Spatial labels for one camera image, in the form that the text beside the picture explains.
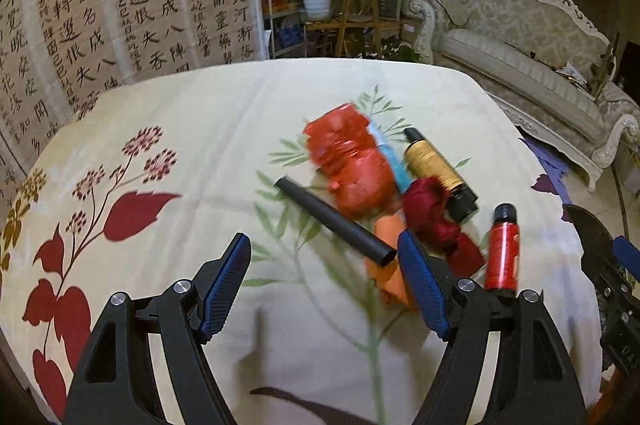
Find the floral cream tablecloth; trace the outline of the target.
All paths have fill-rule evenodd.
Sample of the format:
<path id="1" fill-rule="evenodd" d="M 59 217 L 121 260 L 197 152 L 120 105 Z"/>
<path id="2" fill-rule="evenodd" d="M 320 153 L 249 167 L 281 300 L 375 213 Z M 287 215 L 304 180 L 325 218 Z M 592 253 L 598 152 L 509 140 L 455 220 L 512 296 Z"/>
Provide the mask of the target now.
<path id="1" fill-rule="evenodd" d="M 4 260 L 1 328 L 48 416 L 64 412 L 75 365 L 115 292 L 162 293 L 252 242 L 250 269 L 204 351 L 242 424 L 408 424 L 444 343 L 385 304 L 363 258 L 274 182 L 326 191 L 304 126 L 357 105 L 404 151 L 420 130 L 478 197 L 464 231 L 484 245 L 501 203 L 518 211 L 520 284 L 544 294 L 587 403 L 600 393 L 596 296 L 582 245 L 541 165 L 469 76 L 421 64 L 283 60 L 151 79 L 102 94 L 38 158 L 37 202 Z"/>

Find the red bottle black cap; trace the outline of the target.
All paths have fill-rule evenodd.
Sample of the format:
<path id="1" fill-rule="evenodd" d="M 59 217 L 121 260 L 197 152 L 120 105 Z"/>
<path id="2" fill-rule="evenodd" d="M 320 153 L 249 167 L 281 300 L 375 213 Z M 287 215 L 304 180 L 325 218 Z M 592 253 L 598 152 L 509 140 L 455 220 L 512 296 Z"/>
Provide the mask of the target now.
<path id="1" fill-rule="evenodd" d="M 488 234 L 488 258 L 484 289 L 514 297 L 518 291 L 520 227 L 514 205 L 502 203 L 494 210 Z"/>

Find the black short cylinder tube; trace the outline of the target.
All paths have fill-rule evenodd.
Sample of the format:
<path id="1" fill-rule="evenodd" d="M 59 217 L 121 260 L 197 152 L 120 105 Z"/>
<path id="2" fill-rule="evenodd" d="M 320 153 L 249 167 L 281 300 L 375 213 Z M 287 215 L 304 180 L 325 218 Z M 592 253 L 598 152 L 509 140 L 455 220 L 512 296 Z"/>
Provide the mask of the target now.
<path id="1" fill-rule="evenodd" d="M 335 208 L 321 200 L 288 177 L 282 177 L 274 186 L 289 200 L 295 202 L 312 218 L 333 232 L 363 257 L 380 267 L 386 267 L 396 257 L 396 249 L 386 244 L 359 223 L 341 215 Z"/>

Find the purple cloth on floor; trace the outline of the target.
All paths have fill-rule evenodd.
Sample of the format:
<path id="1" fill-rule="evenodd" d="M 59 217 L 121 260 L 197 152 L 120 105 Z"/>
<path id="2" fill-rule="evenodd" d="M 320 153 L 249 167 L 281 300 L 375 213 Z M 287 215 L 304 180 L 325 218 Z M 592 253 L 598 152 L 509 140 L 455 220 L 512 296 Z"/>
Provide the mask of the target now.
<path id="1" fill-rule="evenodd" d="M 563 206 L 570 205 L 572 201 L 564 184 L 568 165 L 562 156 L 550 145 L 526 136 L 525 133 L 522 134 L 521 141 L 534 153 L 544 170 L 530 189 L 540 193 L 553 194 L 559 197 Z"/>

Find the wooden plant stand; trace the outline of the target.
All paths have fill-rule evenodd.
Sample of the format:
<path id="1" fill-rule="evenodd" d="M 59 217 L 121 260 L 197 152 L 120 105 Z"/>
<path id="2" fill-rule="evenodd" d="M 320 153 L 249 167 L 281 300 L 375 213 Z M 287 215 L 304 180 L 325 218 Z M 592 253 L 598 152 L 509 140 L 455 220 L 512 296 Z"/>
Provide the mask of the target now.
<path id="1" fill-rule="evenodd" d="M 308 20 L 304 35 L 314 35 L 318 55 L 382 60 L 384 40 L 397 39 L 396 18 L 384 18 L 378 0 L 341 0 L 325 20 Z"/>

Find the low green floor plant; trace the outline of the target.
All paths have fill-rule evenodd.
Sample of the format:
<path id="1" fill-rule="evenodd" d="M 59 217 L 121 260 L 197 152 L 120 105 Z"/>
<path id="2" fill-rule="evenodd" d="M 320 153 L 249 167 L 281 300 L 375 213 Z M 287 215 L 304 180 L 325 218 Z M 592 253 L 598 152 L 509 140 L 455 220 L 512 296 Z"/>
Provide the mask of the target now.
<path id="1" fill-rule="evenodd" d="M 414 51 L 410 44 L 390 42 L 382 47 L 382 59 L 394 62 L 419 63 L 420 53 Z"/>

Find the gold bottle black cap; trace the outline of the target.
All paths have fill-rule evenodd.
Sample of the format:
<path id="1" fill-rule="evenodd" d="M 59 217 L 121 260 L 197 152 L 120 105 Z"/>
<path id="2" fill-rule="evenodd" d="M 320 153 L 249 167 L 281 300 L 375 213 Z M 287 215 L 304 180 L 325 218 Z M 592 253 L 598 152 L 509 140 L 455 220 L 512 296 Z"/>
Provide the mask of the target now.
<path id="1" fill-rule="evenodd" d="M 408 142 L 405 161 L 409 170 L 417 178 L 437 178 L 448 193 L 445 207 L 449 218 L 455 223 L 465 223 L 477 212 L 477 194 L 419 130 L 408 127 L 404 135 Z"/>

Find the small orange paper piece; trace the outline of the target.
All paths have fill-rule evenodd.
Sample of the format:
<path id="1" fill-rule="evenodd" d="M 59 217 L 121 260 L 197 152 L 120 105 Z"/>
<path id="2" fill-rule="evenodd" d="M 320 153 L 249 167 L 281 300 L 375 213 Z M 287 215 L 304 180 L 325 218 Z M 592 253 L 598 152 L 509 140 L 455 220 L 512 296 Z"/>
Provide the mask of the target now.
<path id="1" fill-rule="evenodd" d="M 398 237 L 406 229 L 405 219 L 396 212 L 394 215 L 385 215 L 375 220 L 373 233 L 393 249 L 397 249 Z M 398 260 L 394 258 L 385 267 L 380 267 L 368 258 L 364 258 L 369 278 L 375 283 L 380 292 L 383 304 L 404 307 L 411 312 L 417 312 L 416 302 L 405 286 Z"/>

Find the white metal shelf rack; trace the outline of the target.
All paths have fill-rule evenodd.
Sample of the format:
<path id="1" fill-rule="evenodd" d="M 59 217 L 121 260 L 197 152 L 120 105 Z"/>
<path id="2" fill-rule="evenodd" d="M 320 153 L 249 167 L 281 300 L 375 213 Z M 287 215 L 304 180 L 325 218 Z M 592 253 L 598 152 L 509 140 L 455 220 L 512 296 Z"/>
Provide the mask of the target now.
<path id="1" fill-rule="evenodd" d="M 303 58 L 308 52 L 302 0 L 262 0 L 269 58 Z"/>

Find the papers clutter on sofa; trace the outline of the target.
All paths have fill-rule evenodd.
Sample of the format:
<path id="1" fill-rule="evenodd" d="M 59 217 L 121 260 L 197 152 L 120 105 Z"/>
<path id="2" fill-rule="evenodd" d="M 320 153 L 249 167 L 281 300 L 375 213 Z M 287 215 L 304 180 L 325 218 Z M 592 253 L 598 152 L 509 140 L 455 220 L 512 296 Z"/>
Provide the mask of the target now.
<path id="1" fill-rule="evenodd" d="M 575 85 L 584 88 L 594 88 L 598 83 L 596 78 L 586 72 L 578 70 L 578 68 L 570 62 L 567 62 L 563 67 L 559 68 L 556 73 L 574 82 Z"/>

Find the dark red satin cloth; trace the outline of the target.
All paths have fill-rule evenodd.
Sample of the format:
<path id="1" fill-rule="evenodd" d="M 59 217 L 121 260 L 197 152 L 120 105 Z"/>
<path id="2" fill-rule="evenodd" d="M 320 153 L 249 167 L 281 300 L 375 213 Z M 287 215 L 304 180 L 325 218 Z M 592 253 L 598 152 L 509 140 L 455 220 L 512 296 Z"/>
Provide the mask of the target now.
<path id="1" fill-rule="evenodd" d="M 449 193 L 437 177 L 411 182 L 402 196 L 406 226 L 432 252 L 444 258 L 458 277 L 469 278 L 484 266 L 476 244 L 449 220 L 446 202 Z"/>

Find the red crumpled plastic wrapper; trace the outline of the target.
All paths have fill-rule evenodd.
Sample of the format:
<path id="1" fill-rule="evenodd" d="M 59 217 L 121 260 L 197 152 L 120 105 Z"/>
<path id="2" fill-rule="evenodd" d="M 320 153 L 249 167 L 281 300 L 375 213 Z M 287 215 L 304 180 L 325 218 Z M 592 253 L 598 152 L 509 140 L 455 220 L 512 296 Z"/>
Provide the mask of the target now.
<path id="1" fill-rule="evenodd" d="M 352 104 L 335 107 L 304 128 L 311 162 L 328 179 L 336 209 L 360 220 L 399 209 L 392 168 Z"/>

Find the ornate white grey sofa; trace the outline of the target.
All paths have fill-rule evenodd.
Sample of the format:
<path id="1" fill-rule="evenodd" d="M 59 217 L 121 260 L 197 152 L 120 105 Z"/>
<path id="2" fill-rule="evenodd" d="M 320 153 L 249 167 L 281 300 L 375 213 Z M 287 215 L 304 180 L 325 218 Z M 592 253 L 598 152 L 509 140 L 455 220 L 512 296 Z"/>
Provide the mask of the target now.
<path id="1" fill-rule="evenodd" d="M 639 107 L 613 81 L 614 49 L 573 0 L 400 0 L 421 25 L 426 64 L 469 75 L 515 127 L 551 145 L 596 189 L 618 150 L 639 144 Z M 556 73 L 567 62 L 594 88 Z"/>

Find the light blue small tube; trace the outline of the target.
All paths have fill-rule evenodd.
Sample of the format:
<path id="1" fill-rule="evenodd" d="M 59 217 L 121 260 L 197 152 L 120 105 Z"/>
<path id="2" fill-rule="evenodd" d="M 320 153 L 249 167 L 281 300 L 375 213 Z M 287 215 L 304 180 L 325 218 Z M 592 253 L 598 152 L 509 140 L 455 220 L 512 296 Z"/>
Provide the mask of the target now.
<path id="1" fill-rule="evenodd" d="M 411 184 L 411 178 L 404 162 L 396 154 L 380 128 L 378 128 L 378 125 L 376 125 L 373 120 L 369 122 L 368 131 L 372 136 L 378 151 L 383 155 L 388 166 L 390 166 L 398 192 L 400 194 L 405 194 Z"/>

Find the calligraphy screen panel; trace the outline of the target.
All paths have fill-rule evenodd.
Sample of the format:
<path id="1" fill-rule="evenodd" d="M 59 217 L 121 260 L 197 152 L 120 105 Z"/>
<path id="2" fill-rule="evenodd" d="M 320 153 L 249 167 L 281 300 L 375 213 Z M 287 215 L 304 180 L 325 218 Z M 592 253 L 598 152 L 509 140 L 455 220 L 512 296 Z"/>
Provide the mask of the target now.
<path id="1" fill-rule="evenodd" d="M 1 0 L 1 171 L 105 91 L 265 58 L 259 0 Z"/>

